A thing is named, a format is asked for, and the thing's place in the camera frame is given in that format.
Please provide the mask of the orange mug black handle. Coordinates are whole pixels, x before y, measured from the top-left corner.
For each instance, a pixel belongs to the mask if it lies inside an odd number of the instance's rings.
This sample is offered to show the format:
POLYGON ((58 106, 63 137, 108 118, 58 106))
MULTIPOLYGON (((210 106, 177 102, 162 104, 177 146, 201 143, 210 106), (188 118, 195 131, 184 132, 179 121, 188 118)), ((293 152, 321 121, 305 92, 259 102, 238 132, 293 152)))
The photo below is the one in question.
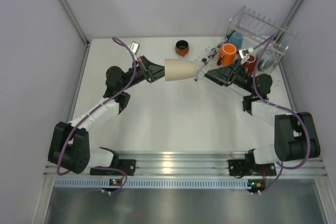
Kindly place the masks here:
POLYGON ((223 44, 217 57, 217 65, 227 67, 233 63, 236 57, 237 49, 233 44, 223 44))

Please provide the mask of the beige tumbler cup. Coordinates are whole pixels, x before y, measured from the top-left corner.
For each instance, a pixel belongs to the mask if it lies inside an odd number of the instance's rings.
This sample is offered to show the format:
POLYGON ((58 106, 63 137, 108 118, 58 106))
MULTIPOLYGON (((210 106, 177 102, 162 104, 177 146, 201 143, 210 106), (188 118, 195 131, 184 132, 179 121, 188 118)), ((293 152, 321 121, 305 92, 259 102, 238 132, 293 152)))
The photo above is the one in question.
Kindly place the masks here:
POLYGON ((177 81, 193 78, 196 75, 196 64, 181 59, 165 59, 165 81, 177 81))

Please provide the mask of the white and red mug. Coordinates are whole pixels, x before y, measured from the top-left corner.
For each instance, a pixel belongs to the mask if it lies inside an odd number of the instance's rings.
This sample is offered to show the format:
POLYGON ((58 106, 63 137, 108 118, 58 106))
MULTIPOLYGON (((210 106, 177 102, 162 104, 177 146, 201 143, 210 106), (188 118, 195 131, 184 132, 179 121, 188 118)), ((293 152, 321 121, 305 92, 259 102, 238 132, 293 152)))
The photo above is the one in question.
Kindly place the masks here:
POLYGON ((257 63, 256 57, 250 56, 249 59, 242 64, 242 67, 244 68, 246 73, 252 76, 254 74, 256 63, 257 63))

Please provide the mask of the blue ceramic mug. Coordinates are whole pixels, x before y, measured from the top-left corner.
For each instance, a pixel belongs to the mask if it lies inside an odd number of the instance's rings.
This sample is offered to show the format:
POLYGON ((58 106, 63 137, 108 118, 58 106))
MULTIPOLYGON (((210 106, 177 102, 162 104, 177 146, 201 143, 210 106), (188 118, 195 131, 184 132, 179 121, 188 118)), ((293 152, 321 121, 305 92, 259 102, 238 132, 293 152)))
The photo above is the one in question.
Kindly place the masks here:
POLYGON ((240 50, 243 44, 243 35, 240 32, 235 31, 227 42, 234 45, 237 50, 240 50))

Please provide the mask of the grey ceramic mug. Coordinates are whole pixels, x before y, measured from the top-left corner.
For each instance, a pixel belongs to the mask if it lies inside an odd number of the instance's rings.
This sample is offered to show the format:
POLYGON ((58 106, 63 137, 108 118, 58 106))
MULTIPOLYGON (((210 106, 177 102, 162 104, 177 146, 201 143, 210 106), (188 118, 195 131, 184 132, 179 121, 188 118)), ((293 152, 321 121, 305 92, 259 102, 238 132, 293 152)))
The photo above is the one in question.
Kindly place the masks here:
POLYGON ((275 52, 272 49, 266 49, 263 55, 261 55, 262 51, 263 49, 260 49, 256 54, 257 59, 260 59, 258 64, 259 71, 265 71, 269 69, 276 59, 275 52))

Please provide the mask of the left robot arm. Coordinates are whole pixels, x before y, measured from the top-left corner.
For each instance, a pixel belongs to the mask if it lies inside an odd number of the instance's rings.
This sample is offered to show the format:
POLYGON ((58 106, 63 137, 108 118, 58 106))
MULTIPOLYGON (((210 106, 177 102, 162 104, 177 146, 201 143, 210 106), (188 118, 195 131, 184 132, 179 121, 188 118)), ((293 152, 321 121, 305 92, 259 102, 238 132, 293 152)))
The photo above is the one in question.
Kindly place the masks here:
POLYGON ((100 167, 107 174, 115 174, 120 167, 118 153, 106 147, 94 147, 93 134, 127 107, 130 95, 126 89, 142 81, 152 83, 164 75, 164 66, 152 63, 145 56, 136 59, 127 72, 118 66, 110 67, 102 99, 82 116, 55 126, 48 161, 58 169, 76 174, 86 169, 95 173, 100 167))

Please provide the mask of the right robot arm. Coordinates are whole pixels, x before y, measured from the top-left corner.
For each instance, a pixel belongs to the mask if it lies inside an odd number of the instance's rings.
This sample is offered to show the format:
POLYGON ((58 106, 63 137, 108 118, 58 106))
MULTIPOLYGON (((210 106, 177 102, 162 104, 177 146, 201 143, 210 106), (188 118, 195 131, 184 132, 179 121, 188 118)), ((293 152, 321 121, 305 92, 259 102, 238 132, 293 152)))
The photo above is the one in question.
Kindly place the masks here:
POLYGON ((204 77, 219 86, 235 85, 249 95, 243 97, 243 111, 256 116, 274 128, 274 142, 268 146, 249 150, 245 154, 246 170, 253 175, 265 165, 299 161, 295 168, 321 154, 320 143, 313 116, 309 112, 296 112, 269 101, 273 84, 269 74, 250 75, 238 61, 228 67, 206 71, 204 77))

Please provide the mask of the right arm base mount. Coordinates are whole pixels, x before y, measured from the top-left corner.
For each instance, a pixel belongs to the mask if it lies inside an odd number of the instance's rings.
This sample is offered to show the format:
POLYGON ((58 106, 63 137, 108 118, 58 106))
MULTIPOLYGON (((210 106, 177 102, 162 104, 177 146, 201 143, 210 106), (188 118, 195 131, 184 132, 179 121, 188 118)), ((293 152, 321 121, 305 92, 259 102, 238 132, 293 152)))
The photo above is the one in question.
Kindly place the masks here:
POLYGON ((230 159, 228 160, 229 175, 235 178, 243 178, 250 175, 250 171, 244 159, 230 159))

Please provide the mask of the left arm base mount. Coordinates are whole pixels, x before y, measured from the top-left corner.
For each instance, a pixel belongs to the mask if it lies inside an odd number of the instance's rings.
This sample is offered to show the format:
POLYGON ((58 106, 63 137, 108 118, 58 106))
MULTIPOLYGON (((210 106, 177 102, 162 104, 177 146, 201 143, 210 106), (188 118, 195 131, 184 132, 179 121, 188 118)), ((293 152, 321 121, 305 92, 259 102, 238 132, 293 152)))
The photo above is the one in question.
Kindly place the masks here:
MULTIPOLYGON (((136 168, 136 160, 135 159, 119 159, 117 158, 116 161, 112 162, 112 165, 110 168, 116 168, 119 170, 124 171, 128 176, 133 176, 135 173, 136 168)), ((100 170, 96 168, 92 168, 90 170, 90 175, 95 176, 114 176, 114 175, 122 175, 122 173, 117 171, 111 171, 111 170, 100 170)))

